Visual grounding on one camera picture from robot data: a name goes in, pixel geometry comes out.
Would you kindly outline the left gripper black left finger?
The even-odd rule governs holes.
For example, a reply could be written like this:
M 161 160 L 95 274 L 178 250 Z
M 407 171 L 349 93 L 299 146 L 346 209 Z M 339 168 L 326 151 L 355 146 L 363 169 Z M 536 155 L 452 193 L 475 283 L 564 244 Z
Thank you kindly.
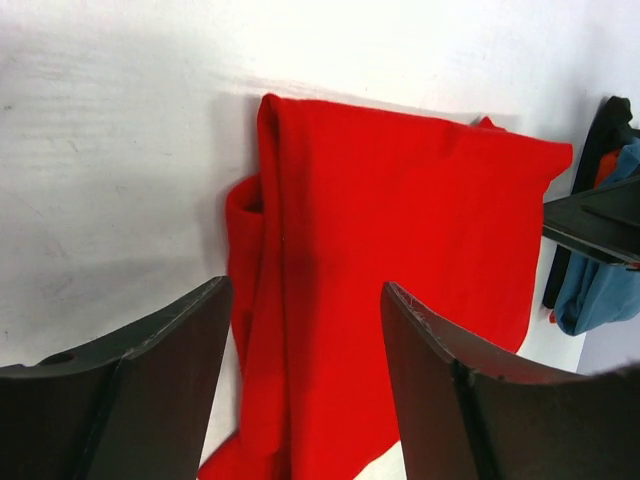
M 229 331 L 213 278 L 33 366 L 1 371 L 5 479 L 193 479 Z

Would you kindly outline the red t-shirt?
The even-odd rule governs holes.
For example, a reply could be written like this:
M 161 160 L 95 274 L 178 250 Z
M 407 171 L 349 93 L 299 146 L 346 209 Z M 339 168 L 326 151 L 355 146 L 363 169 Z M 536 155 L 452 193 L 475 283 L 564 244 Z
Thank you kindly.
M 352 479 L 399 439 L 380 315 L 393 281 L 516 352 L 543 197 L 569 144 L 264 96 L 258 172 L 226 199 L 234 434 L 202 479 Z

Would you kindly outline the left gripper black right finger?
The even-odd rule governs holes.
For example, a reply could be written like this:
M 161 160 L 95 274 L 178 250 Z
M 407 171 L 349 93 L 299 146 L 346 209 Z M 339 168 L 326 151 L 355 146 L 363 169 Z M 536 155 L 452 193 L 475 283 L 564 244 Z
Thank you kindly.
M 410 479 L 635 479 L 639 368 L 584 376 L 473 334 L 401 286 L 382 289 Z

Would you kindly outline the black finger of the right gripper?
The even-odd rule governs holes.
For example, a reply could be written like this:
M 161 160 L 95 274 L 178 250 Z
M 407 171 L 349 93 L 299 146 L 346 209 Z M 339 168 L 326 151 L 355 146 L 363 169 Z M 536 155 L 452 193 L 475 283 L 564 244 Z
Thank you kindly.
M 639 269 L 639 177 L 544 204 L 543 236 L 608 265 Z

